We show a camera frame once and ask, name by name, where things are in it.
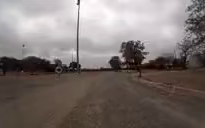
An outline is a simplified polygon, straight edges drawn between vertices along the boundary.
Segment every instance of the field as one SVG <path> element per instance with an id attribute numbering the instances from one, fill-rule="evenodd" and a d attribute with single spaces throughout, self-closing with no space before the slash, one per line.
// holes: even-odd
<path id="1" fill-rule="evenodd" d="M 0 76 L 0 128 L 205 128 L 205 95 L 169 95 L 132 75 Z"/>
<path id="2" fill-rule="evenodd" d="M 144 79 L 205 91 L 205 69 L 186 71 L 145 71 Z"/>

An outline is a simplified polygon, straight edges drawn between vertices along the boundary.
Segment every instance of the bare tree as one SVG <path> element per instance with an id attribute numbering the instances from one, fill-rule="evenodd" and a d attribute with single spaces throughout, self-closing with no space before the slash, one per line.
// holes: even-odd
<path id="1" fill-rule="evenodd" d="M 186 31 L 192 35 L 194 44 L 199 47 L 196 49 L 197 56 L 205 67 L 205 0 L 192 0 L 187 11 L 189 17 L 186 21 Z"/>
<path id="2" fill-rule="evenodd" d="M 185 37 L 182 42 L 178 43 L 178 49 L 180 50 L 180 56 L 182 61 L 182 66 L 187 69 L 188 57 L 192 54 L 195 49 L 195 44 L 190 37 Z"/>

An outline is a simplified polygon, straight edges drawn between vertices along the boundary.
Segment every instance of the utility pole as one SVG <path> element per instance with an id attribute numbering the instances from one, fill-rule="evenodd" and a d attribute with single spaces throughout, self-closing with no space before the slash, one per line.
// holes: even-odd
<path id="1" fill-rule="evenodd" d="M 80 20 L 80 0 L 77 0 L 78 17 L 77 17 L 77 44 L 76 44 L 76 59 L 77 59 L 77 73 L 80 73 L 79 66 L 79 20 Z"/>

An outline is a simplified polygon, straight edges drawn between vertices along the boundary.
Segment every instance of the cloud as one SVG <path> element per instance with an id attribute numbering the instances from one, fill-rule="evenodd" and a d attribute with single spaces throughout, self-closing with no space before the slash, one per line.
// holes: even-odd
<path id="1" fill-rule="evenodd" d="M 122 41 L 142 40 L 148 59 L 173 52 L 184 31 L 189 0 L 82 0 L 80 57 L 83 67 L 107 66 Z M 71 61 L 76 47 L 77 6 L 68 0 L 0 0 L 0 56 L 25 55 Z"/>

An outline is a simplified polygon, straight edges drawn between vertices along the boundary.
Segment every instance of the treeline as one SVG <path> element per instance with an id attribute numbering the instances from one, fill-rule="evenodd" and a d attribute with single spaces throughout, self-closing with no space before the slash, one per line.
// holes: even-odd
<path id="1" fill-rule="evenodd" d="M 0 69 L 4 68 L 6 71 L 54 72 L 56 66 L 56 64 L 51 64 L 49 60 L 36 56 L 28 56 L 22 60 L 7 56 L 0 57 Z"/>
<path id="2" fill-rule="evenodd" d="M 172 56 L 159 56 L 154 60 L 142 64 L 142 68 L 158 70 L 184 69 L 184 62 L 182 59 L 174 58 Z"/>

